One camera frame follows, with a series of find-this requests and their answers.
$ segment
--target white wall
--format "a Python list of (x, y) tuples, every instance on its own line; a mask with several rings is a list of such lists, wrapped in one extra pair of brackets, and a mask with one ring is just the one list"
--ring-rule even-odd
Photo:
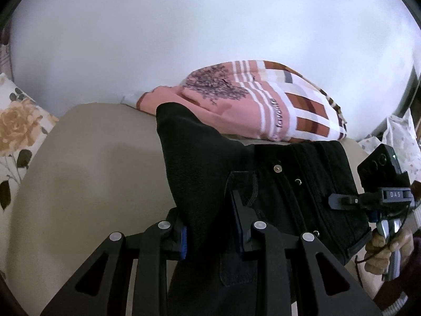
[(400, 0), (23, 0), (11, 39), (16, 84), (57, 116), (265, 59), (327, 91), (355, 139), (396, 109), (414, 61), (420, 73), (420, 40)]

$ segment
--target beige cushion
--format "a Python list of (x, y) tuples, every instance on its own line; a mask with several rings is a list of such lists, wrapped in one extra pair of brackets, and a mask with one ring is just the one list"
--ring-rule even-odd
[[(345, 139), (354, 177), (365, 157)], [(79, 105), (34, 157), (12, 215), (7, 283), (30, 315), (112, 232), (144, 231), (174, 206), (155, 117), (119, 104)]]

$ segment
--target black garment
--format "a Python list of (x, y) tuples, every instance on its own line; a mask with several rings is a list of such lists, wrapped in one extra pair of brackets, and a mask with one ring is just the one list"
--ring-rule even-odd
[[(319, 231), (343, 265), (370, 239), (363, 211), (328, 206), (332, 193), (357, 194), (339, 142), (244, 146), (177, 103), (157, 108), (157, 131), (168, 183), (188, 226), (187, 259), (178, 263), (169, 289), (170, 315), (254, 315), (256, 263), (235, 253), (226, 191), (239, 190), (244, 205), (283, 233)], [(275, 172), (275, 165), (282, 170)]]

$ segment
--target person's arm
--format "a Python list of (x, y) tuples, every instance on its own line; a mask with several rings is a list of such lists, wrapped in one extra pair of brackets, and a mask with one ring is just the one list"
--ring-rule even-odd
[[(384, 310), (393, 304), (401, 295), (402, 291), (410, 298), (418, 289), (417, 282), (421, 280), (421, 256), (419, 253), (421, 238), (413, 239), (409, 230), (399, 232), (397, 238), (382, 250), (379, 254), (369, 259), (365, 264), (365, 270), (372, 274), (382, 274), (389, 265), (392, 251), (401, 251), (401, 274), (392, 282), (385, 282), (380, 288), (374, 302)], [(377, 231), (373, 232), (373, 238), (366, 245), (366, 258), (378, 252), (385, 244), (385, 240)]]

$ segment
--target silver screw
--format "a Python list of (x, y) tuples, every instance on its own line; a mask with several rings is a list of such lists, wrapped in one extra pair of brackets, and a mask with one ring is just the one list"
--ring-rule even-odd
[(282, 171), (282, 166), (281, 165), (275, 165), (273, 167), (273, 171), (275, 171), (276, 173), (279, 173)]
[(120, 232), (114, 232), (109, 236), (109, 239), (111, 241), (119, 241), (121, 239), (122, 235)]
[(263, 221), (256, 221), (256, 222), (254, 222), (254, 228), (256, 228), (256, 229), (265, 229), (266, 228), (266, 223), (264, 223)]
[(312, 241), (314, 241), (314, 235), (311, 234), (311, 233), (304, 233), (303, 239), (308, 241), (308, 242), (312, 242)]
[(161, 221), (160, 223), (158, 223), (158, 227), (161, 229), (168, 229), (169, 227), (171, 227), (171, 223), (169, 223), (168, 221)]

